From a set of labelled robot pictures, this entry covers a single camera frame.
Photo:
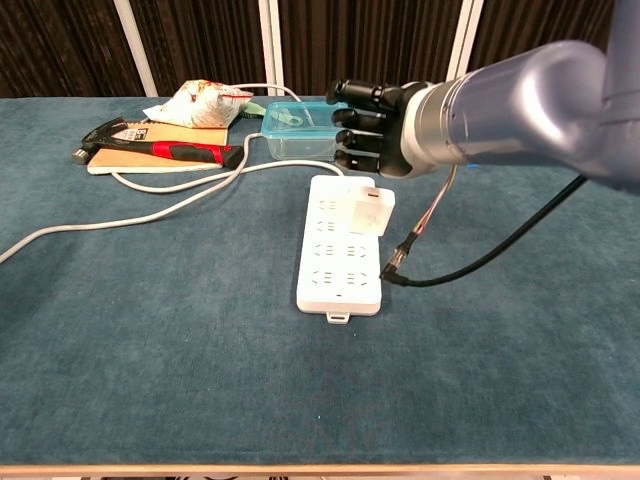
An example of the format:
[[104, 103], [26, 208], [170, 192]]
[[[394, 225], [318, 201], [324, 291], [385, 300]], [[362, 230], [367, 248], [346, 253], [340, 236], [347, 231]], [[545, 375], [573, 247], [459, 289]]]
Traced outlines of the robot right five-finger hand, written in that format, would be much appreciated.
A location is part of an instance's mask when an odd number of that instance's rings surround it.
[[402, 130], [409, 101], [428, 87], [426, 82], [398, 86], [354, 79], [332, 81], [326, 89], [326, 102], [346, 105], [331, 116], [339, 128], [335, 136], [336, 164], [347, 170], [394, 179], [415, 174], [417, 167], [402, 151]]

